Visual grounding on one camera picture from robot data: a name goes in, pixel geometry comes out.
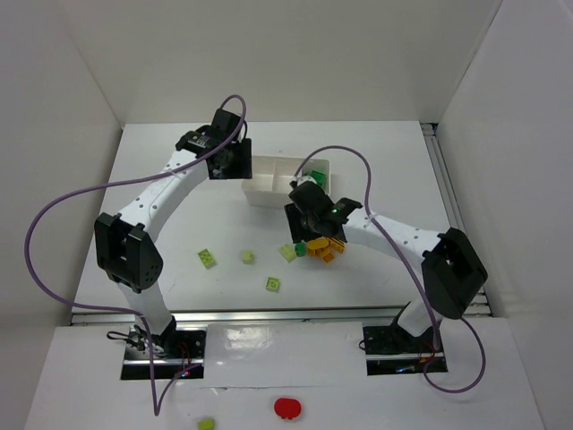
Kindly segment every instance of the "green block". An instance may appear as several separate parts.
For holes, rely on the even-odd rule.
[[[199,258],[201,258],[201,262],[203,263],[203,266],[205,266],[206,269],[210,269],[216,264],[215,259],[213,258],[213,256],[211,255],[211,253],[207,248],[203,249],[202,251],[199,251],[197,255],[199,255]]]
[[[300,243],[295,245],[295,252],[297,257],[304,257],[306,255],[306,244]]]
[[[213,430],[215,428],[215,420],[213,418],[203,419],[197,423],[198,430]]]
[[[282,245],[278,251],[288,262],[292,262],[296,258],[296,252],[292,245]]]
[[[280,285],[280,279],[278,279],[278,278],[267,278],[266,289],[268,291],[272,291],[273,293],[277,293],[279,285]]]
[[[313,170],[311,172],[311,177],[314,178],[314,180],[316,181],[316,184],[318,186],[320,186],[321,188],[324,187],[324,185],[326,184],[326,175],[324,175],[321,172],[317,172],[316,170]]]
[[[252,254],[251,249],[244,249],[243,250],[243,263],[245,264],[252,264],[254,261],[254,255]]]

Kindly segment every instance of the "lego brick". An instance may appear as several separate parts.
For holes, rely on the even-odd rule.
[[[197,423],[198,430],[213,430],[215,428],[215,420],[213,418],[203,419]]]
[[[324,175],[323,173],[313,170],[310,176],[316,181],[316,184],[321,188],[324,187],[324,185],[326,184],[326,175]]]
[[[296,244],[295,252],[297,257],[304,257],[306,255],[306,245],[303,242]]]
[[[244,249],[243,250],[243,263],[244,264],[252,264],[254,262],[254,254],[252,253],[251,249]]]
[[[288,262],[292,262],[296,258],[295,248],[292,245],[282,245],[278,251]]]
[[[308,243],[309,251],[313,249],[314,251],[322,250],[324,248],[328,248],[329,240],[326,237],[321,237],[320,239],[311,240]]]
[[[335,237],[329,237],[329,245],[331,248],[336,249],[339,253],[344,253],[344,242],[340,239],[336,239]]]
[[[320,253],[320,258],[324,261],[324,262],[331,262],[332,260],[335,259],[334,254],[332,253],[332,250],[330,248],[326,248],[325,250],[323,250]]]
[[[272,291],[273,293],[278,292],[278,287],[280,286],[280,279],[278,278],[267,278],[267,286],[265,287],[268,291]]]
[[[197,255],[199,255],[199,258],[201,258],[201,262],[203,263],[203,266],[205,266],[206,269],[210,269],[215,264],[217,264],[215,262],[215,259],[213,258],[213,255],[211,255],[211,253],[207,248],[203,249],[202,251],[199,251]]]

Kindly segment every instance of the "yellow-green cube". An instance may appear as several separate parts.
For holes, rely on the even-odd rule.
[[[280,285],[280,279],[278,278],[267,278],[267,290],[273,293],[278,292],[278,286]]]
[[[292,262],[296,258],[295,248],[292,245],[282,245],[278,251],[288,262]]]
[[[216,264],[213,255],[211,255],[211,253],[207,248],[203,249],[202,251],[199,251],[197,255],[199,255],[199,258],[201,258],[201,262],[203,263],[203,266],[205,266],[206,269],[210,269]]]
[[[203,419],[197,423],[198,430],[213,430],[215,428],[215,420],[213,418]]]
[[[254,261],[254,255],[252,254],[251,249],[244,249],[243,250],[243,263],[244,264],[252,264]]]

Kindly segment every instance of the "white wall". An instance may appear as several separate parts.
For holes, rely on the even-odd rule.
[[[58,0],[125,123],[437,121],[500,0]]]
[[[573,420],[572,10],[504,0],[438,129],[548,429]]]
[[[0,4],[0,416],[23,428],[53,327],[66,309],[33,284],[23,240],[48,201],[104,181],[119,124],[58,20],[55,2]],[[65,203],[38,227],[40,275],[72,297],[101,195]]]

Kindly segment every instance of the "black mount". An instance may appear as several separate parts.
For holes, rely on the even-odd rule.
[[[450,228],[438,237],[441,241],[423,253],[423,285],[432,308],[458,320],[488,274],[464,232]]]
[[[113,282],[121,282],[139,294],[158,280],[163,259],[142,224],[132,226],[120,217],[104,212],[96,219],[98,266]]]
[[[366,355],[396,355],[418,354],[432,350],[433,328],[429,327],[424,333],[415,338],[398,325],[398,319],[404,310],[404,306],[398,315],[388,326],[363,327],[364,351]]]
[[[348,216],[362,204],[347,198],[336,204],[314,182],[304,182],[288,195],[293,203],[285,206],[293,243],[317,237],[336,237],[346,242],[342,226]]]
[[[241,131],[234,133],[240,120],[238,115],[217,109],[211,125],[203,125],[194,132],[187,132],[175,147],[178,151],[193,152],[199,158],[231,136],[231,143],[207,159],[209,179],[251,179],[251,139],[244,137],[241,140]]]

